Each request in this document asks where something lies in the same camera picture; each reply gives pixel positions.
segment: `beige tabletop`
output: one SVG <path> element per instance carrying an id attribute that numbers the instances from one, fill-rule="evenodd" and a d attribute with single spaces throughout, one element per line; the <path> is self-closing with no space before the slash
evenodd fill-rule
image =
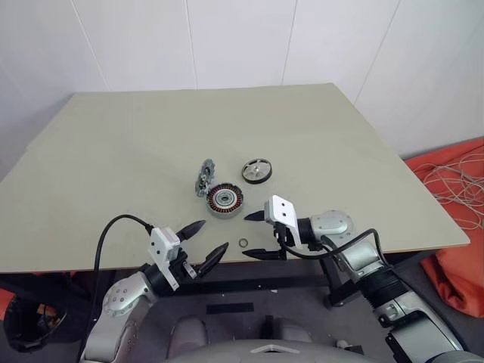
<path id="1" fill-rule="evenodd" d="M 245 162 L 271 161 L 260 185 Z M 217 182 L 242 189 L 241 214 L 211 216 L 194 183 L 212 158 Z M 191 262 L 229 242 L 225 261 L 277 249 L 271 226 L 245 222 L 278 194 L 298 216 L 341 209 L 359 231 L 376 228 L 383 250 L 459 246 L 466 235 L 412 171 L 332 84 L 75 95 L 0 184 L 0 271 L 90 269 L 99 234 L 120 213 L 174 230 L 206 219 L 182 243 Z M 149 262 L 148 237 L 131 221 L 111 229 L 103 268 Z"/>

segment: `gray floor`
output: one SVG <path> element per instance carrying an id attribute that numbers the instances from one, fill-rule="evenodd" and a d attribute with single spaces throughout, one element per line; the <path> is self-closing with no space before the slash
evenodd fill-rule
<path id="1" fill-rule="evenodd" d="M 310 261 L 220 265 L 209 276 L 210 280 L 306 275 L 319 273 Z M 419 266 L 409 268 L 404 275 L 422 292 L 438 304 L 445 315 L 463 335 L 471 351 L 484 355 L 484 320 L 456 312 L 440 302 L 432 285 Z M 257 338 L 265 315 L 286 317 L 298 321 L 311 333 L 313 340 L 333 344 L 337 339 L 363 346 L 365 354 L 378 361 L 393 361 L 392 353 L 384 342 L 386 331 L 371 314 L 367 302 L 359 297 L 351 303 L 330 311 L 322 305 L 326 289 L 284 289 L 217 295 L 184 296 L 160 300 L 149 312 L 141 326 L 140 339 L 130 362 L 159 362 L 166 355 L 170 331 L 176 321 L 185 315 L 202 318 L 208 327 L 211 342 L 231 339 Z M 206 315 L 206 305 L 219 303 L 253 303 L 254 312 Z M 0 362 L 74 362 L 77 344 L 51 344 L 32 355 L 12 351 L 0 330 Z"/>

